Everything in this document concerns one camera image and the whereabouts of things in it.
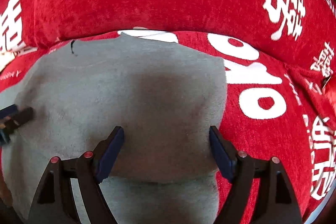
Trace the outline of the grey small garment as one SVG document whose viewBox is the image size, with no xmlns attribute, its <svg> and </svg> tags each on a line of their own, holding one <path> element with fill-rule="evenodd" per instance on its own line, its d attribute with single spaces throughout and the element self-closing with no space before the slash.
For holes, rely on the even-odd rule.
<svg viewBox="0 0 336 224">
<path fill-rule="evenodd" d="M 26 220 L 49 159 L 92 150 L 116 126 L 125 142 L 100 185 L 118 223 L 213 223 L 217 165 L 209 128 L 226 103 L 224 61 L 177 43 L 121 35 L 41 57 L 1 106 L 35 118 L 2 152 L 9 201 Z"/>
</svg>

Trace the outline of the red printed bed cover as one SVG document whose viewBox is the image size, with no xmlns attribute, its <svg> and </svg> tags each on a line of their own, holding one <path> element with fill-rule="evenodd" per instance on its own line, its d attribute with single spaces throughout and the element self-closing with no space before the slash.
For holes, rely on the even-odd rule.
<svg viewBox="0 0 336 224">
<path fill-rule="evenodd" d="M 1 92 L 21 81 L 41 57 L 61 47 L 75 41 L 116 39 L 121 35 L 177 43 L 222 58 L 227 93 L 224 114 L 216 127 L 224 139 L 251 157 L 262 160 L 278 157 L 293 185 L 302 217 L 309 217 L 335 178 L 335 110 L 326 95 L 329 84 L 320 73 L 278 59 L 243 40 L 204 32 L 150 30 L 122 30 L 70 39 L 13 60 L 1 74 Z M 14 210 L 2 171 L 3 149 L 1 201 Z M 218 166 L 214 175 L 219 195 L 218 215 L 231 186 Z M 29 216 L 26 220 L 20 216 L 19 219 L 26 223 Z"/>
</svg>

